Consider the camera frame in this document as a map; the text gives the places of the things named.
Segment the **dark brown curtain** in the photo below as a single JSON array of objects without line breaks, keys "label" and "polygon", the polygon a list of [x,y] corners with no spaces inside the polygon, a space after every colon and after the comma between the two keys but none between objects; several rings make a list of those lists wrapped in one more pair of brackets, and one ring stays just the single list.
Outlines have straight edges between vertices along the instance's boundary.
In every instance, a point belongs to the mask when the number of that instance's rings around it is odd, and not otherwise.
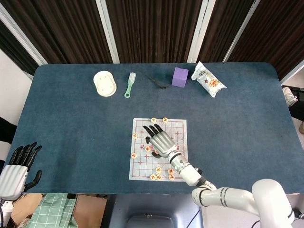
[{"label": "dark brown curtain", "polygon": [[95,0],[0,0],[48,63],[111,63]]},{"label": "dark brown curtain", "polygon": [[217,0],[198,61],[223,61],[254,0]]},{"label": "dark brown curtain", "polygon": [[304,59],[304,1],[261,0],[229,62],[265,61],[282,79]]},{"label": "dark brown curtain", "polygon": [[186,62],[201,2],[107,0],[120,62]]},{"label": "dark brown curtain", "polygon": [[0,21],[0,49],[14,62],[19,68],[31,75],[34,75],[38,64]]}]

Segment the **green brush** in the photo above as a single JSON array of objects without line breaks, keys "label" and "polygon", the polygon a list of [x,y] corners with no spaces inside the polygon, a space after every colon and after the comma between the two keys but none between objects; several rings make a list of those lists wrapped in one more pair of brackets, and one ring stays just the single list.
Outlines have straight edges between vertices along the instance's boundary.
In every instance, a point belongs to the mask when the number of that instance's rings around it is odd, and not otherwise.
[{"label": "green brush", "polygon": [[129,98],[130,97],[130,95],[131,95],[131,87],[132,87],[132,85],[135,82],[135,78],[136,78],[136,74],[133,73],[133,72],[131,72],[130,76],[129,76],[129,80],[128,80],[128,88],[127,88],[127,91],[124,94],[125,98]]}]

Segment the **robotic hand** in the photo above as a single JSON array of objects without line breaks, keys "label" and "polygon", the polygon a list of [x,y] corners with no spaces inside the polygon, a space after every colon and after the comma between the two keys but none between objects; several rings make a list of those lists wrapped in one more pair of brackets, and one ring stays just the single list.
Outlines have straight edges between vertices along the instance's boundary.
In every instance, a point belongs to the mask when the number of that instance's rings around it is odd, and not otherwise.
[{"label": "robotic hand", "polygon": [[10,219],[13,211],[13,201],[18,199],[23,192],[36,186],[40,181],[42,171],[38,170],[34,180],[25,184],[34,159],[42,148],[42,146],[36,147],[36,145],[37,142],[34,142],[25,147],[18,147],[14,151],[9,164],[2,170],[0,175],[1,227],[5,227]]},{"label": "robotic hand", "polygon": [[290,206],[282,186],[275,180],[258,180],[252,186],[252,193],[246,190],[222,187],[217,189],[207,181],[202,172],[194,168],[187,159],[177,151],[170,136],[162,128],[143,126],[151,136],[146,137],[158,154],[156,158],[168,158],[172,167],[190,186],[198,188],[192,191],[192,199],[198,206],[218,205],[242,210],[260,217],[262,228],[291,228],[295,214]]}]

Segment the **shoe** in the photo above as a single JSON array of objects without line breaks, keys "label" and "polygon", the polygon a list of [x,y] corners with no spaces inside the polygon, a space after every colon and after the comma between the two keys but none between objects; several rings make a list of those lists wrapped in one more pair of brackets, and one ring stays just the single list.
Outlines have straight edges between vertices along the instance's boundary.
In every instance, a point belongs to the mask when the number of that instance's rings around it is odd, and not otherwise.
[{"label": "shoe", "polygon": [[294,103],[298,101],[296,96],[293,95],[290,88],[288,87],[284,87],[282,90],[288,107],[293,106]]},{"label": "shoe", "polygon": [[301,134],[304,134],[304,122],[302,122],[302,123],[300,124],[299,132],[300,132]]}]

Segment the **green checkered cloth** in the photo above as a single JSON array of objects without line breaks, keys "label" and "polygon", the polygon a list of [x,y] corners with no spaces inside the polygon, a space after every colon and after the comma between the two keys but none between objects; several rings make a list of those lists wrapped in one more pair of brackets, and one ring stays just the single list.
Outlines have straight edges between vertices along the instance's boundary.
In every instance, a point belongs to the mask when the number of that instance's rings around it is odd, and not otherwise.
[{"label": "green checkered cloth", "polygon": [[66,193],[49,193],[36,208],[27,228],[77,228],[72,216],[76,199]]}]

